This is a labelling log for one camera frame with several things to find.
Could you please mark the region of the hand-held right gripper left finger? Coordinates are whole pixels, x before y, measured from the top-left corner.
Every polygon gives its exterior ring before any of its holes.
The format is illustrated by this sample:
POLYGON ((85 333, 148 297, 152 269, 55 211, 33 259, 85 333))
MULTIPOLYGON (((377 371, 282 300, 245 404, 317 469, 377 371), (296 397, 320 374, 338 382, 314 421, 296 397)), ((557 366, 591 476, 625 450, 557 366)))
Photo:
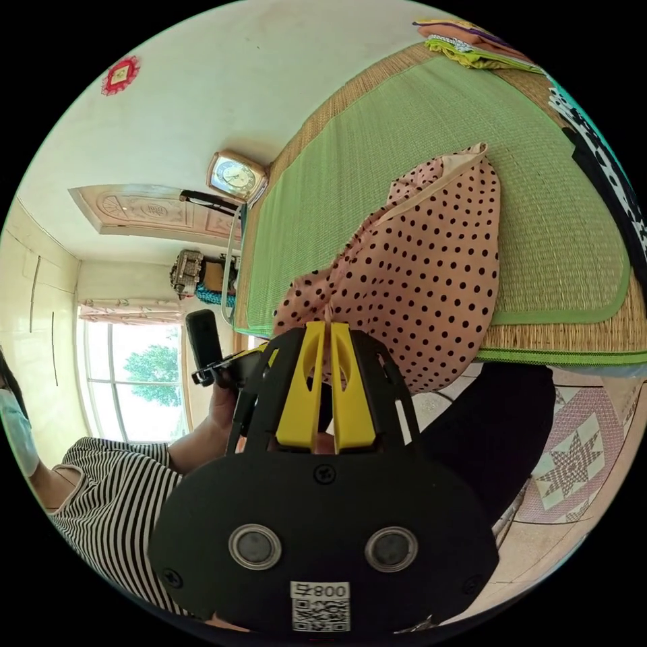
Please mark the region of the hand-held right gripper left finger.
POLYGON ((276 439, 279 445, 290 450, 314 450, 319 426, 324 322, 308 323, 289 334, 299 347, 290 358, 290 383, 276 439))

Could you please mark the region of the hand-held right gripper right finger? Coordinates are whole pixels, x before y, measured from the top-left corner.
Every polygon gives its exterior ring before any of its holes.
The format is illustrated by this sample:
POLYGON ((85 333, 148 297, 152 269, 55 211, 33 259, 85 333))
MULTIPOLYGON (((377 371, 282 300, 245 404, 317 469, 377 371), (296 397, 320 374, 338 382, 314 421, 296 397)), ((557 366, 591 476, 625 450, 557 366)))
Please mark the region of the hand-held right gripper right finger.
POLYGON ((350 328, 345 323, 330 326, 330 384, 335 451, 372 448, 375 429, 350 328))

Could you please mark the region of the person's left hand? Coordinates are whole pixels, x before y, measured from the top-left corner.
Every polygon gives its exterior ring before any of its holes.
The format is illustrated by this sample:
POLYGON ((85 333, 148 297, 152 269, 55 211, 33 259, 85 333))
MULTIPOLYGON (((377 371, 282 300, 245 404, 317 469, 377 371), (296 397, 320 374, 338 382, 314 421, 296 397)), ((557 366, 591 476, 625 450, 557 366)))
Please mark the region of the person's left hand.
POLYGON ((241 396, 241 390, 220 386, 214 382, 208 411, 210 425, 221 436, 228 438, 234 424, 234 415, 241 396))

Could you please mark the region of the person's right hand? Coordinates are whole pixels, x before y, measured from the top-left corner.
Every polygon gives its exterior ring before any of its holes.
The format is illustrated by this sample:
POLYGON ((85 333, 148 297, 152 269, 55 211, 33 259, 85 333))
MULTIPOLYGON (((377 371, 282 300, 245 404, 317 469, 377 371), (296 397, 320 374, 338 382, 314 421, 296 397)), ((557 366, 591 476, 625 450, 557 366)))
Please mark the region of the person's right hand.
POLYGON ((251 630, 242 627, 240 625, 228 622, 224 620, 223 618, 220 618, 217 614, 214 614, 209 620, 205 621, 206 624, 214 626, 214 627, 219 627, 222 629, 229 629, 233 631, 239 631, 239 632, 245 632, 245 633, 250 633, 251 630))

